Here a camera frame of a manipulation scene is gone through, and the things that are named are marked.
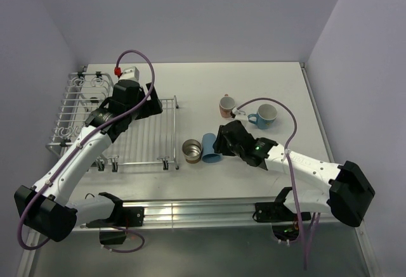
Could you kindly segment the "blue cup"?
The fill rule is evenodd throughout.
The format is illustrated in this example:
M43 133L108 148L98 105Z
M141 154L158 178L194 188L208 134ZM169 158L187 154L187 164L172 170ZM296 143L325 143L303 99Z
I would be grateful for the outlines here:
M216 141L216 135L206 133L202 137L202 155L201 159L204 163L214 164L221 160L221 155L214 152L213 144Z

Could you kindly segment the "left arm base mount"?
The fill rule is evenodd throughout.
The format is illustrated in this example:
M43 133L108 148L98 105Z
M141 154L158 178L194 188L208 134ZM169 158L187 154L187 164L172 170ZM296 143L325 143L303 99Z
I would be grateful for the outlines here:
M102 248L120 254L128 254L140 250L145 244L145 238L131 229L131 226L142 226L144 218L143 207L123 207L123 201L109 193L100 193L98 196L103 196L110 201L113 201L114 208L110 216L106 219L94 219L85 224L87 228L113 228L119 232L102 231L99 232L99 241ZM114 245L122 245L127 238L127 235L133 235L141 240L138 247L131 250L119 250L113 248Z

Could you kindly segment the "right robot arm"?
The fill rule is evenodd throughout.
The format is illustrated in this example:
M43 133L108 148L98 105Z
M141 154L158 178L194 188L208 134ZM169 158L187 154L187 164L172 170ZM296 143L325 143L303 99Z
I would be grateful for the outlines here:
M357 228L375 196L356 163L335 164L288 152L274 140L254 138L239 120L219 127L213 148L215 153L239 157L251 167L283 173L311 186L298 193L292 186L284 187L274 201L256 203L257 222L291 222L298 217L309 221L312 213L324 213Z

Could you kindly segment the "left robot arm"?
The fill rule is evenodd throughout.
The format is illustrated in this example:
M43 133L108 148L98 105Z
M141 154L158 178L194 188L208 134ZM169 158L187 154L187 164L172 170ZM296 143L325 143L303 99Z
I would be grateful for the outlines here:
M92 163L124 133L134 120L162 113L154 83L144 91L137 81L121 79L113 94L105 98L86 119L75 143L55 166L31 187L21 186L14 194L20 222L17 239L26 250L22 227L28 226L48 240L64 240L75 226L97 220L116 226L123 220L123 201L110 193L70 202L69 198Z

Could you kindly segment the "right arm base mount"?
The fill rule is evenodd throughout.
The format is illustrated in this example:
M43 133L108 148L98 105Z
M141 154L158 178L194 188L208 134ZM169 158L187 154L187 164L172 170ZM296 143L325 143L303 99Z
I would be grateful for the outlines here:
M273 202L255 203L252 219L258 223L285 223L272 227L273 235L279 243L290 244L299 237L298 215L284 204L284 199Z

